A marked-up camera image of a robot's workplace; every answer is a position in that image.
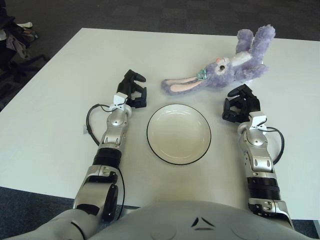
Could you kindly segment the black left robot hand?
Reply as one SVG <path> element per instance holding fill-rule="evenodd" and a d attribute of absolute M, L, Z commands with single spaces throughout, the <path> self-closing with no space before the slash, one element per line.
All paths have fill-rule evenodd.
<path fill-rule="evenodd" d="M 124 79 L 118 84 L 117 92 L 127 95 L 126 104 L 132 108 L 145 108 L 147 106 L 147 88 L 136 82 L 145 83 L 146 78 L 141 74 L 129 69 Z M 132 94 L 138 92 L 140 97 L 132 98 Z"/>

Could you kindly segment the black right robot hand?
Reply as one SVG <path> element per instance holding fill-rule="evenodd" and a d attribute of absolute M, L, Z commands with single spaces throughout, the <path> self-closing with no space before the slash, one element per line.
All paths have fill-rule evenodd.
<path fill-rule="evenodd" d="M 246 84 L 242 84 L 227 94 L 223 104 L 222 119 L 232 123 L 249 122 L 250 113 L 260 110 L 259 99 Z"/>

